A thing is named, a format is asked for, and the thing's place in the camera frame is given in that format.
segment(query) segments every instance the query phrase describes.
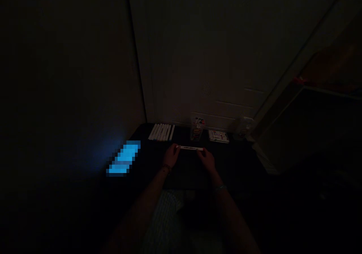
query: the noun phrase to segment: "forearm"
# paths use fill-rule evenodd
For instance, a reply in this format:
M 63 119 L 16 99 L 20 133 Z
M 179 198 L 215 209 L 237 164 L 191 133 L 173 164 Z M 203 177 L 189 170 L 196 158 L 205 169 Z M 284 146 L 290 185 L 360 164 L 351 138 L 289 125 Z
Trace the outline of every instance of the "forearm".
M 142 192 L 116 228 L 104 253 L 133 253 L 137 251 L 151 222 L 153 212 L 169 173 L 163 167 Z
M 216 170 L 210 172 L 210 176 L 214 188 L 223 185 Z M 231 248 L 237 253 L 260 253 L 249 227 L 227 189 L 222 188 L 217 191 L 215 199 L 221 217 L 221 225 L 224 227 Z

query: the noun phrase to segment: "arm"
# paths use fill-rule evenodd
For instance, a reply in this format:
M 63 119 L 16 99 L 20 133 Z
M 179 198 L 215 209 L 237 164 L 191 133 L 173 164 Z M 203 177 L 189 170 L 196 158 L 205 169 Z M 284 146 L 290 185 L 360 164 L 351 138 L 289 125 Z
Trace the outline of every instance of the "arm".
M 209 172 L 214 188 L 223 185 L 223 182 L 215 169 L 213 155 L 204 148 L 204 154 L 197 151 L 204 167 Z M 224 228 L 226 238 L 235 253 L 260 254 L 258 245 L 251 234 L 248 225 L 242 217 L 234 200 L 226 188 L 215 193 L 217 211 L 221 217 L 221 225 Z
M 163 183 L 171 168 L 175 165 L 179 152 L 180 147 L 176 149 L 176 144 L 172 144 L 168 148 L 164 156 L 163 167 L 125 214 L 102 253 L 137 252 L 151 222 L 153 212 L 161 195 Z

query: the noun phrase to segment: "wrist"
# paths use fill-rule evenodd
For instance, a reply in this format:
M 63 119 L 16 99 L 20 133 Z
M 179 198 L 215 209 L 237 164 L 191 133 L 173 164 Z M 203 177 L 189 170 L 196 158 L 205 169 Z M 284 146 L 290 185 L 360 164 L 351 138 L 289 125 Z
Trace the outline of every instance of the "wrist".
M 162 165 L 160 171 L 162 171 L 163 173 L 166 173 L 168 175 L 168 174 L 171 173 L 172 167 L 170 165 L 168 165 L 168 164 L 164 164 L 164 165 Z
M 208 172 L 209 172 L 210 176 L 218 176 L 219 175 L 216 168 L 209 169 Z

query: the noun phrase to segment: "doorframe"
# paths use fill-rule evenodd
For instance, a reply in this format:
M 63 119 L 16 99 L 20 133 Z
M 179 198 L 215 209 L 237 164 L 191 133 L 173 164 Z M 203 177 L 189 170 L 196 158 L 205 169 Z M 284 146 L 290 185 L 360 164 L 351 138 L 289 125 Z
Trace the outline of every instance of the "doorframe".
M 146 19 L 145 0 L 129 0 L 132 23 L 136 41 L 138 65 L 142 82 L 143 101 L 146 119 L 149 123 L 156 123 L 156 112 L 153 97 L 152 69 L 150 48 L 148 42 L 148 27 Z
M 328 47 L 362 9 L 362 0 L 335 0 L 254 117 L 254 128 L 318 51 Z

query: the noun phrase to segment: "hand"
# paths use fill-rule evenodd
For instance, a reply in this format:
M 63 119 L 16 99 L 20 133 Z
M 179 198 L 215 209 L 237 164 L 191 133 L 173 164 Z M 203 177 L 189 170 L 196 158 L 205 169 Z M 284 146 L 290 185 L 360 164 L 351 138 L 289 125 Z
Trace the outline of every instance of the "hand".
M 215 159 L 214 156 L 212 156 L 211 152 L 204 148 L 202 152 L 198 150 L 197 155 L 199 156 L 207 171 L 209 171 L 210 173 L 216 171 Z
M 177 144 L 172 144 L 165 152 L 163 157 L 163 164 L 173 167 L 176 163 L 178 154 L 180 153 L 181 147 L 176 148 Z

